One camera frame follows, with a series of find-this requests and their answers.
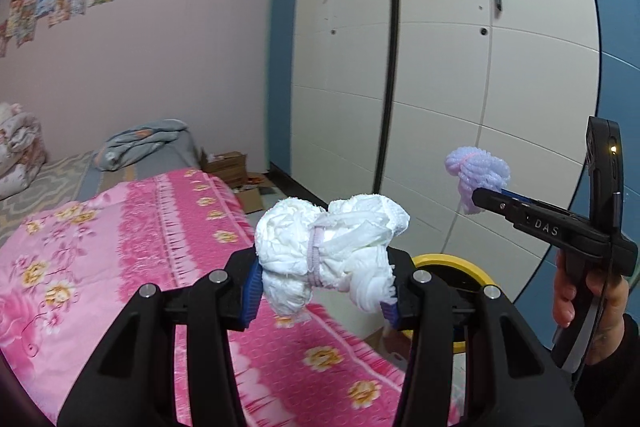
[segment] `pink wall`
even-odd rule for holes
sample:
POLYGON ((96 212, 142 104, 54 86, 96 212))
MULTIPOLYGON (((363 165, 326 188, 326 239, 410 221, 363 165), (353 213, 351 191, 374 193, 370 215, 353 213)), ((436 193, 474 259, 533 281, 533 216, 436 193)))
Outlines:
POLYGON ((269 2, 115 0, 53 28, 43 18, 0 58, 0 100, 40 117, 52 158, 180 118, 207 150, 246 152, 261 170, 269 2))

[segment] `pink blanket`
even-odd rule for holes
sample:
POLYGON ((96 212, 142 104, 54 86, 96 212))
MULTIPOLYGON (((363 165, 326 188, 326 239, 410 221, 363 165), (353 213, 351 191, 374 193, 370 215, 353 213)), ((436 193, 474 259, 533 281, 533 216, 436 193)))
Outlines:
MULTIPOLYGON (((55 422, 87 358, 140 285, 190 285, 252 242, 231 191, 194 169, 36 214, 0 250, 0 349, 55 422)), ((251 427, 392 424, 404 374, 322 306, 292 321, 263 301, 249 329, 230 334, 230 345, 251 427)), ((178 419, 190 424, 184 328, 175 378, 178 419)), ((457 421, 455 411, 450 420, 457 421)))

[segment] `black sleeve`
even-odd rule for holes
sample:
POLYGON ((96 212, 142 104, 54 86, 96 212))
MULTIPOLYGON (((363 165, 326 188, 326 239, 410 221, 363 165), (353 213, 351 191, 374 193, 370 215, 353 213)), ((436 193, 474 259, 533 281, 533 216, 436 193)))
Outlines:
POLYGON ((575 399, 582 410, 585 422, 590 424, 596 416, 614 400, 621 387, 638 365, 640 339, 638 325, 625 314, 625 334, 618 349, 605 360, 584 368, 575 390, 575 399))

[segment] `human hand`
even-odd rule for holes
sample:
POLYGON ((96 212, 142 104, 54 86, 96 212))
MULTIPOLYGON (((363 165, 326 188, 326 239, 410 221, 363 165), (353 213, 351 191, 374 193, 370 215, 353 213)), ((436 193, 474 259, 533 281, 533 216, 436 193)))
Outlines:
MULTIPOLYGON (((558 270, 554 279, 553 317, 560 327, 568 328, 575 317, 572 300, 577 290, 564 270, 564 253, 561 251, 556 256, 556 267, 558 270)), ((602 294, 605 278, 606 273, 602 270, 593 270, 587 275, 587 286, 596 297, 602 294)), ((606 301, 602 318, 593 337, 593 344, 587 353, 588 365, 606 359, 618 349, 625 333, 623 314, 628 297, 628 282, 621 275, 612 276, 605 293, 606 301)))

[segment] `wrist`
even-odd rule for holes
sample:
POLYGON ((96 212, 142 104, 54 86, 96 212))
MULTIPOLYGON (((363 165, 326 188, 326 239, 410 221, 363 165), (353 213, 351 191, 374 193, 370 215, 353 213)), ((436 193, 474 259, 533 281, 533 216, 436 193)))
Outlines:
POLYGON ((613 326, 597 331, 593 337, 591 349, 587 353, 585 362, 594 365, 610 357, 620 347, 625 336, 625 321, 623 317, 613 326))

